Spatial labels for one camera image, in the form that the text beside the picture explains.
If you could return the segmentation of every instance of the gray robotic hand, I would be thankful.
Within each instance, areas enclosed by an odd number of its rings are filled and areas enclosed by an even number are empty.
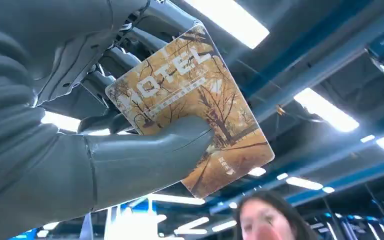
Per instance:
[[[99,57],[108,47],[99,39],[145,4],[0,0],[0,240],[176,183],[210,144],[213,130],[193,116],[151,136],[65,135],[41,124],[44,110],[35,106],[50,79],[70,76],[64,66],[86,53]],[[80,48],[71,45],[78,42]],[[63,57],[69,53],[77,56],[72,62]]]

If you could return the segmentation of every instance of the ceiling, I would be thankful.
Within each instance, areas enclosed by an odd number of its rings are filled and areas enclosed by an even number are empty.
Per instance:
[[[257,110],[264,107],[274,108],[266,103],[286,94],[299,76],[316,68],[324,58],[334,54],[384,14],[384,0],[237,0],[270,30],[268,38],[250,50],[184,1],[173,2],[204,22],[256,115]],[[309,219],[321,218],[326,212],[321,197],[326,194],[277,180],[281,173],[291,173],[335,188],[336,192],[326,199],[334,211],[343,215],[378,216],[362,184],[368,183],[384,201],[384,151],[376,144],[362,143],[360,139],[370,134],[384,136],[384,75],[363,53],[337,71],[326,74],[311,87],[355,118],[360,127],[350,133],[341,133],[329,124],[313,121],[315,116],[309,115],[297,102],[282,103],[287,114],[273,112],[260,122],[276,155],[264,166],[267,173],[261,177],[247,175],[238,179],[211,194],[202,206],[156,202],[158,214],[167,216],[167,220],[158,224],[158,232],[171,235],[178,226],[205,216],[210,222],[202,228],[225,222],[233,213],[228,207],[229,202],[237,202],[243,195],[259,188],[278,192]],[[105,111],[105,107],[81,86],[69,95],[43,104],[43,107],[77,119],[99,116]],[[192,196],[181,183],[163,189],[161,193]],[[356,204],[356,198],[364,199],[366,205]],[[106,211],[92,214],[97,237],[104,234],[105,219]],[[83,218],[77,218],[61,223],[50,236],[78,238],[82,222]],[[182,237],[187,240],[231,239],[234,232],[227,230],[220,234],[218,238],[213,233]]]

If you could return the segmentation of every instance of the ceiling pipe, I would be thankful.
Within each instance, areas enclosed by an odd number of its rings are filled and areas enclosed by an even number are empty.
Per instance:
[[[279,90],[277,94],[267,99],[264,104],[256,106],[253,110],[258,122],[270,117],[276,112],[277,105],[290,103],[294,96],[306,88],[319,84],[324,79],[361,56],[365,46],[384,32],[384,15],[369,24],[365,29],[354,35],[349,41],[338,47],[327,57],[314,64],[306,72],[300,74],[290,84]]]
[[[308,173],[311,173],[324,166],[340,161],[351,153],[359,152],[368,147],[376,144],[376,141],[361,142],[360,139],[373,134],[376,138],[384,137],[384,118],[376,122],[372,126],[360,126],[357,130],[352,133],[344,134],[342,137],[335,137],[333,140],[328,142],[319,143],[313,146],[312,151],[304,151],[297,154],[293,158],[293,162],[289,165],[283,166],[282,171],[287,173],[289,177],[299,177]],[[275,161],[279,162],[290,162],[291,156],[285,155],[284,157],[278,158]],[[277,172],[270,173],[263,180],[254,181],[254,185],[262,186],[264,189],[273,189],[285,183],[284,180],[277,180]],[[235,196],[227,201],[226,203],[235,202],[238,203],[244,196],[251,195],[255,190],[254,186],[250,187],[249,191],[244,192],[238,196]],[[228,204],[215,205],[209,209],[211,215],[214,215],[220,211],[228,208]]]

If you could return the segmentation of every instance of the dark hair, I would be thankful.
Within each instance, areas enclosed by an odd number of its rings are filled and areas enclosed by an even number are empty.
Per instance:
[[[281,196],[267,190],[257,191],[251,196],[245,197],[240,203],[236,211],[236,228],[237,228],[237,239],[242,240],[242,229],[241,229],[241,211],[242,207],[246,202],[251,199],[261,200],[272,205],[279,212],[281,212],[291,228],[295,230],[296,240],[316,240],[316,234],[311,230],[310,226],[300,216],[298,211],[293,208],[287,201]]]

